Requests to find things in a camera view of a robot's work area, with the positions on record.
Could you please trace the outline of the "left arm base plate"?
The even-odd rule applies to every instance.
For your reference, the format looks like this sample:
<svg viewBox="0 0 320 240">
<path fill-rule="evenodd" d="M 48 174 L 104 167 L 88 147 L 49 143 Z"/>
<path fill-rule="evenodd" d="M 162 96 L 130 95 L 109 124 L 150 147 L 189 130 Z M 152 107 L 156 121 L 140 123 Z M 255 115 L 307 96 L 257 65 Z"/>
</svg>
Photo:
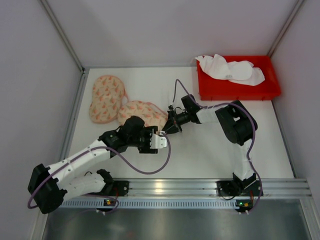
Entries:
<svg viewBox="0 0 320 240">
<path fill-rule="evenodd" d="M 124 197 L 129 192 L 130 182 L 127 180 L 115 180 L 109 192 L 111 197 Z"/>
</svg>

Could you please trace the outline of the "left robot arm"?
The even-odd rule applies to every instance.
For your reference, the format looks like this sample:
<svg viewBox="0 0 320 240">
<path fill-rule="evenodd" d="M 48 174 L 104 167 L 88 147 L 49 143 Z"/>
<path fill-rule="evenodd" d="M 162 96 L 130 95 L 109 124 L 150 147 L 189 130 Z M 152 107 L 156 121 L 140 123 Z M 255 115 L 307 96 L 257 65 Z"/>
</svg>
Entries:
<svg viewBox="0 0 320 240">
<path fill-rule="evenodd" d="M 141 154 L 157 154 L 167 147 L 165 136 L 157 133 L 157 126 L 145 126 L 138 116 L 127 119 L 124 125 L 99 136 L 80 152 L 49 166 L 37 165 L 28 184 L 30 201 L 42 214 L 55 211 L 63 202 L 87 195 L 108 195 L 114 180 L 104 170 L 84 175 L 91 167 L 119 155 L 129 147 Z"/>
</svg>

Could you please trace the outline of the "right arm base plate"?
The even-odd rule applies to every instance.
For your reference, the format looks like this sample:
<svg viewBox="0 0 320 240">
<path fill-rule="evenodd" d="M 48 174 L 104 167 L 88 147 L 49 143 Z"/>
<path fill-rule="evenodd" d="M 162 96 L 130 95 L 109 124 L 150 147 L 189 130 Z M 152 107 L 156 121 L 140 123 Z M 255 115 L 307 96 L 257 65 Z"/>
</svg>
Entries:
<svg viewBox="0 0 320 240">
<path fill-rule="evenodd" d="M 217 183 L 218 195 L 224 198 L 231 197 L 250 197 L 251 193 L 257 197 L 261 191 L 261 185 L 258 180 L 250 182 L 235 180 L 220 180 Z"/>
</svg>

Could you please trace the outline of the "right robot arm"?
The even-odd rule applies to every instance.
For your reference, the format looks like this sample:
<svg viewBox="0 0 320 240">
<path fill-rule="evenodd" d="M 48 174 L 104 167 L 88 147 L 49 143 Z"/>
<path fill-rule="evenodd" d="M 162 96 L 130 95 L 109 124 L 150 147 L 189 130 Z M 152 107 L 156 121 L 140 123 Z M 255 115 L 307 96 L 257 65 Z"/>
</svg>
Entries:
<svg viewBox="0 0 320 240">
<path fill-rule="evenodd" d="M 244 105 L 235 100 L 216 106 L 200 106 L 193 95 L 181 98 L 184 110 L 176 113 L 173 106 L 168 107 L 168 119 L 162 130 L 166 134 L 182 131 L 182 125 L 219 123 L 226 138 L 234 145 L 234 171 L 232 183 L 245 189 L 256 179 L 250 159 L 258 124 Z"/>
</svg>

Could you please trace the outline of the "floral mesh laundry bag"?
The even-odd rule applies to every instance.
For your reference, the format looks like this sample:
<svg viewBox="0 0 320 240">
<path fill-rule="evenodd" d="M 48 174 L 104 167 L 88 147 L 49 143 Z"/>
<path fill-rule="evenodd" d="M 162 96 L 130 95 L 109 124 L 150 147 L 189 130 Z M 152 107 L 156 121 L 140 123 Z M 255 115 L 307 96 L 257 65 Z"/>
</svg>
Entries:
<svg viewBox="0 0 320 240">
<path fill-rule="evenodd" d="M 123 105 L 117 114 L 117 120 L 123 125 L 132 116 L 141 118 L 145 127 L 157 126 L 158 131 L 163 129 L 168 120 L 168 115 L 155 104 L 139 100 Z"/>
</svg>

